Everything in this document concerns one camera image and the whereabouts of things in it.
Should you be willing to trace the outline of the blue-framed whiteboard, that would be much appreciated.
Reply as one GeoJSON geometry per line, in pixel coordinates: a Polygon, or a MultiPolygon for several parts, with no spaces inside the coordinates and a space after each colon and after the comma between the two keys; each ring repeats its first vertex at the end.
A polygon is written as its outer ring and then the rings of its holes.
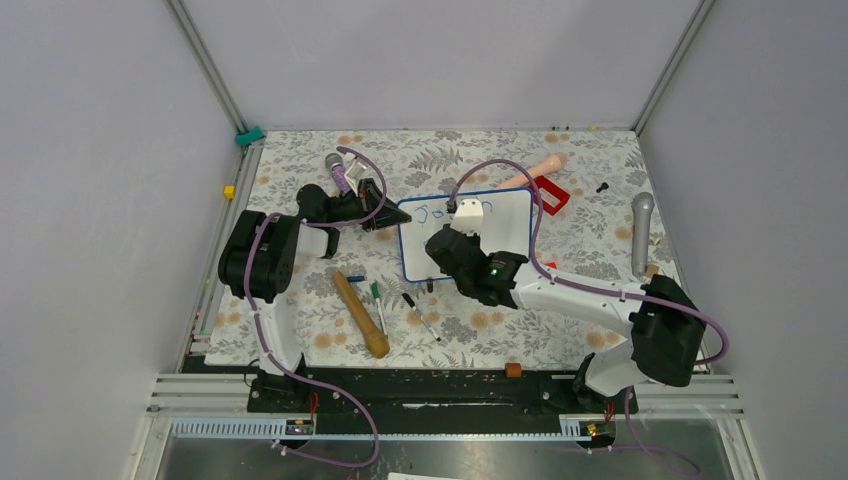
{"type": "MultiPolygon", "coordinates": [[[[448,212],[447,195],[411,197],[398,202],[400,210],[411,221],[398,227],[403,278],[411,283],[445,280],[425,252],[425,244],[453,215],[448,212]]],[[[535,221],[535,204],[531,191],[525,187],[504,190],[463,192],[459,202],[473,199],[482,207],[480,247],[484,253],[509,251],[529,252],[535,221]]]]}

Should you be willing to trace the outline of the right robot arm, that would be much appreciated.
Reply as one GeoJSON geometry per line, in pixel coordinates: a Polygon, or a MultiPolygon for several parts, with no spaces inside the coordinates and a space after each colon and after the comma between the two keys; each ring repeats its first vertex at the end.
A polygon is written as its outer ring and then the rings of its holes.
{"type": "Polygon", "coordinates": [[[518,253],[486,254],[478,236],[448,226],[426,242],[425,252],[460,294],[483,305],[547,310],[621,335],[620,345],[581,363],[573,396],[583,410],[601,410],[631,385],[653,381],[686,387],[691,381],[706,324],[670,277],[655,275],[646,284],[604,283],[538,267],[518,253]]]}

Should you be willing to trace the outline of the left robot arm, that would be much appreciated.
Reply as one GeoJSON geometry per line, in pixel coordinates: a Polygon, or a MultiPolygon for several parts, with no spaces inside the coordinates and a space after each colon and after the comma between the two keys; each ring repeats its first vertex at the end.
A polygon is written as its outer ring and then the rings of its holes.
{"type": "Polygon", "coordinates": [[[288,289],[298,258],[333,258],[342,227],[370,232],[412,220],[371,178],[336,196],[307,184],[297,192],[296,202],[295,215],[242,211],[223,248],[218,278],[251,307],[259,299],[272,305],[288,289]]]}

